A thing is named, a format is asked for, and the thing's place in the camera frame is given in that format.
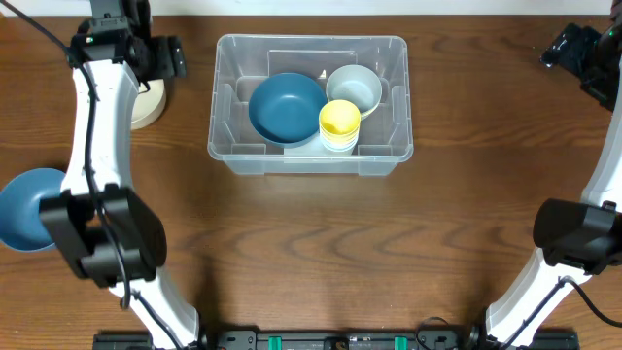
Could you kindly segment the pink cup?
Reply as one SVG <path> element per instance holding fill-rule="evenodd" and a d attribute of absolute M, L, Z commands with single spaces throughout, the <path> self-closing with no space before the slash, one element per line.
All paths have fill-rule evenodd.
<path fill-rule="evenodd" d="M 358 140 L 357 139 L 352 139 L 349 142 L 336 142 L 336 141 L 331 141 L 331 140 L 328 140 L 328 139 L 322 139 L 321 142 L 322 142 L 322 144 L 331 144 L 331 145 L 339 146 L 339 145 L 348 145 L 348 144 L 354 144 L 354 143 L 357 144 Z"/>

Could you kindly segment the light blue cup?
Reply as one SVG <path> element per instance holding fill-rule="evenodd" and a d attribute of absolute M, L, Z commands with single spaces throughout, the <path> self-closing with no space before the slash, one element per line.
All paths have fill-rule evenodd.
<path fill-rule="evenodd" d="M 353 152 L 352 150 L 355 148 L 355 146 L 357 145 L 356 143 L 354 144 L 348 144 L 348 145 L 331 145 L 331 144 L 323 144 L 324 147 L 331 151 L 331 152 Z"/>

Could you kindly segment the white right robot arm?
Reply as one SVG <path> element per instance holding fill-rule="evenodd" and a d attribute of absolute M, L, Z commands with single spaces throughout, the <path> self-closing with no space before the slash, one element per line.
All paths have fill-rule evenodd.
<path fill-rule="evenodd" d="M 526 349 L 571 292 L 621 264 L 621 4 L 604 32 L 568 24 L 542 54 L 547 67 L 572 73 L 612 116 L 597 166 L 579 201 L 549 198 L 538 209 L 530 259 L 472 329 L 468 349 Z"/>

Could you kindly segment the cream bowl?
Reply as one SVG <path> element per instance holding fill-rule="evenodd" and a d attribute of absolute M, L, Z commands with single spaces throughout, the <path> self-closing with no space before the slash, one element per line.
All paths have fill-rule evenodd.
<path fill-rule="evenodd" d="M 166 87 L 163 79 L 141 83 L 132 112 L 131 129 L 141 129 L 154 123 L 163 113 L 165 106 Z"/>

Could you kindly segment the blue bowl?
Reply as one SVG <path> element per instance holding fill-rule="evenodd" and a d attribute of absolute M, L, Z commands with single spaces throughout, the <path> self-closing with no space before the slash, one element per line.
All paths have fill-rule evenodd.
<path fill-rule="evenodd" d="M 248 104 L 249 120 L 266 142 L 296 148 L 319 132 L 319 114 L 327 103 L 324 91 L 313 79 L 280 73 L 254 90 Z"/>
<path fill-rule="evenodd" d="M 39 218 L 42 199 L 58 197 L 65 174 L 37 168 L 14 178 L 1 191 L 1 242 L 19 252 L 39 252 L 54 243 Z"/>

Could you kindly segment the grey small bowl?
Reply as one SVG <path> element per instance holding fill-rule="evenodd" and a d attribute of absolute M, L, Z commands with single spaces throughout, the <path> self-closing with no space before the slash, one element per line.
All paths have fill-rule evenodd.
<path fill-rule="evenodd" d="M 347 100 L 362 113 L 381 102 L 383 88 L 379 77 L 369 68 L 351 64 L 336 69 L 327 80 L 329 101 Z"/>

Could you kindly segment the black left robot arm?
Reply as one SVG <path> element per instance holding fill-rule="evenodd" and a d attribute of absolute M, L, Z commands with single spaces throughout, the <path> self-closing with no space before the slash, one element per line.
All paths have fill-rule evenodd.
<path fill-rule="evenodd" d="M 77 102 L 72 154 L 59 196 L 41 201 L 39 217 L 73 273 L 132 309 L 153 347 L 195 349 L 198 312 L 164 267 L 163 224 L 135 193 L 130 171 L 136 99 L 151 81 L 185 76 L 181 41 L 152 35 L 147 1 L 90 6 L 65 49 Z"/>

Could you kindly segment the yellow cup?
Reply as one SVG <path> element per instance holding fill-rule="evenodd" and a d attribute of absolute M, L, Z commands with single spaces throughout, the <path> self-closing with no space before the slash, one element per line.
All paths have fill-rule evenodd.
<path fill-rule="evenodd" d="M 320 131 L 320 135 L 324 139 L 328 139 L 328 140 L 336 141 L 336 142 L 349 142 L 352 139 L 358 139 L 359 138 L 359 133 L 358 132 L 353 132 L 353 133 L 349 133 L 349 134 L 339 135 L 339 134 L 327 133 L 327 132 L 324 132 L 323 130 L 321 130 Z"/>
<path fill-rule="evenodd" d="M 342 99 L 333 100 L 320 111 L 320 130 L 336 136 L 347 135 L 359 129 L 361 119 L 361 112 L 354 103 Z"/>

